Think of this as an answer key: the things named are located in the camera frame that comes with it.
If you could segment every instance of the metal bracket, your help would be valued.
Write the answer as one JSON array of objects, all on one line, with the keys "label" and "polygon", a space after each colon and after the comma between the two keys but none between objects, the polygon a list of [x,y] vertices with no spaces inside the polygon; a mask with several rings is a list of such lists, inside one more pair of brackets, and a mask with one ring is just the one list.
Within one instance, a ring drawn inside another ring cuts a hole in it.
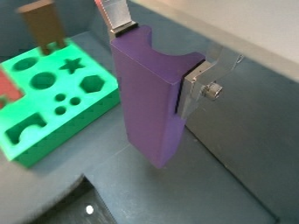
[{"label": "metal bracket", "polygon": [[198,99],[206,97],[214,101],[221,92],[216,80],[226,75],[244,56],[232,52],[217,43],[209,44],[205,61],[184,77],[177,105],[177,115],[185,119],[198,107]]},{"label": "metal bracket", "polygon": [[126,0],[96,0],[96,4],[105,20],[109,39],[118,37],[137,27],[126,8]]}]

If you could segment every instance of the green foam tray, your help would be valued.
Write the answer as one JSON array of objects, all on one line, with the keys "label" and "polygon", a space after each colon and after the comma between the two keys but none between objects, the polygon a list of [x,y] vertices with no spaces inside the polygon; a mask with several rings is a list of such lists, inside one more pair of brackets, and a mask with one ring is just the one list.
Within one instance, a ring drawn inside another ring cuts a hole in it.
[{"label": "green foam tray", "polygon": [[0,110],[0,148],[25,167],[118,104],[116,78],[65,41],[48,56],[34,48],[2,63],[24,97]]}]

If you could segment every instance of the bolt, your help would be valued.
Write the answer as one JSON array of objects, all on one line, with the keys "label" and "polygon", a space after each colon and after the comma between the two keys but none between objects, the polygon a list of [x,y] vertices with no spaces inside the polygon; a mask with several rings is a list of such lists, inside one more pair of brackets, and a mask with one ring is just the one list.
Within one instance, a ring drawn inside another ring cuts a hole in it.
[{"label": "bolt", "polygon": [[200,93],[209,100],[214,101],[220,96],[221,89],[222,87],[216,82],[212,82],[210,84],[202,87]]}]

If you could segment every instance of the gray table surface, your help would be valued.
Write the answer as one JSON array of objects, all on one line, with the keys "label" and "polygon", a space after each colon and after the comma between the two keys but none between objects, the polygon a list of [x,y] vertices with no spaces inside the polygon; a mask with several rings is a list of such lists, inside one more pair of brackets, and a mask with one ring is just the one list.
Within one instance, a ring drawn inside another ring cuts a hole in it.
[{"label": "gray table surface", "polygon": [[[108,49],[85,32],[74,41],[110,70]],[[25,220],[84,173],[120,224],[273,224],[274,218],[185,130],[157,170],[126,141],[120,105],[30,169],[0,153],[0,224]]]}]

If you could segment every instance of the purple rectangular block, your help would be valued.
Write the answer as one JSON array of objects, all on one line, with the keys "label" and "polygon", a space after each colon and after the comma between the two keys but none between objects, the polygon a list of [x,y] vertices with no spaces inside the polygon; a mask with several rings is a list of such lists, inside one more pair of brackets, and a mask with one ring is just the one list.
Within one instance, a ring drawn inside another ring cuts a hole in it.
[{"label": "purple rectangular block", "polygon": [[141,26],[110,41],[110,50],[128,141],[160,168],[176,151],[185,124],[174,113],[182,76],[204,56],[164,55],[150,43],[152,30]]}]

